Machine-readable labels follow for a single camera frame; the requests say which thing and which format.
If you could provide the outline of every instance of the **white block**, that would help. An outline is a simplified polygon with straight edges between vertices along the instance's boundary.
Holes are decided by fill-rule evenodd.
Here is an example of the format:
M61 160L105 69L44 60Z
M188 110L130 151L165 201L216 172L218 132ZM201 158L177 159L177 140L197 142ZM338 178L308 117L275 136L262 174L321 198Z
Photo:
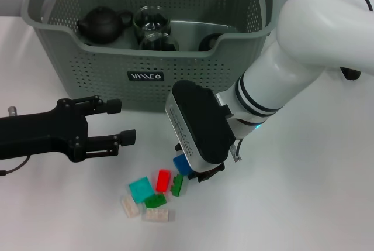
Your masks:
M146 220L157 221L157 222L167 222L169 218L169 210L167 209L147 209Z
M139 208L131 195L123 197L121 203L128 218L133 218L139 215Z

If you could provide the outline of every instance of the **red block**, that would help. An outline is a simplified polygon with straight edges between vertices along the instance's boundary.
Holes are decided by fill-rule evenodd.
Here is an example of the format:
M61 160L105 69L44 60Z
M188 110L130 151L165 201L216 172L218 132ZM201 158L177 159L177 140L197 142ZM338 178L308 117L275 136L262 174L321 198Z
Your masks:
M166 192L168 190L169 181L170 181L170 171L160 170L158 172L156 192Z

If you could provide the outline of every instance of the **green block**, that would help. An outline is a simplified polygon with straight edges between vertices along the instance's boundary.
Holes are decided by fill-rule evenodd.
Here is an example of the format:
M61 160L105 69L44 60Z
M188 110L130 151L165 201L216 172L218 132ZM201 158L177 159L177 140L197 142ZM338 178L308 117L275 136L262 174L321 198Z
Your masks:
M166 198L164 194L156 194L148 197L144 203L147 208L157 208L166 203Z
M173 178L173 185L171 186L170 191L172 192L173 196L178 197L179 193L181 192L183 183L183 175L178 174L176 177Z

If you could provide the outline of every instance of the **teapot handle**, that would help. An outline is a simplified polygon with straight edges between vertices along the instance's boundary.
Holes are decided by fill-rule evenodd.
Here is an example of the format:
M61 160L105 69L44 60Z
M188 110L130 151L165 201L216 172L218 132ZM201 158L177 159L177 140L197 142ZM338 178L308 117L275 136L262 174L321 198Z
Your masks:
M133 13L131 11L124 9L124 10L118 11L117 15L121 17L123 26L125 28L126 27L131 27L131 25L133 24ZM129 18L130 20L128 22L124 23L123 22L123 17Z

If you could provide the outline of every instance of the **gray plastic basket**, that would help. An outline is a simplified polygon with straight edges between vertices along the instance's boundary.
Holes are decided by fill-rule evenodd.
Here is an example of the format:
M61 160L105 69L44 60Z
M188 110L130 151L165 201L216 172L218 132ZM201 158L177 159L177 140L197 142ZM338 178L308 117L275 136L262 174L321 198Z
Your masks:
M77 31L76 21L94 7L134 12L144 5L168 11L172 35L186 50L197 50L209 33L225 34L210 51L171 52L129 49L132 44L124 37L108 46L89 46ZM24 0L22 6L23 20L35 28L71 98L96 94L119 98L127 109L149 111L162 111L174 82L181 79L215 92L230 87L261 53L277 14L276 0ZM128 72L157 78L130 81Z

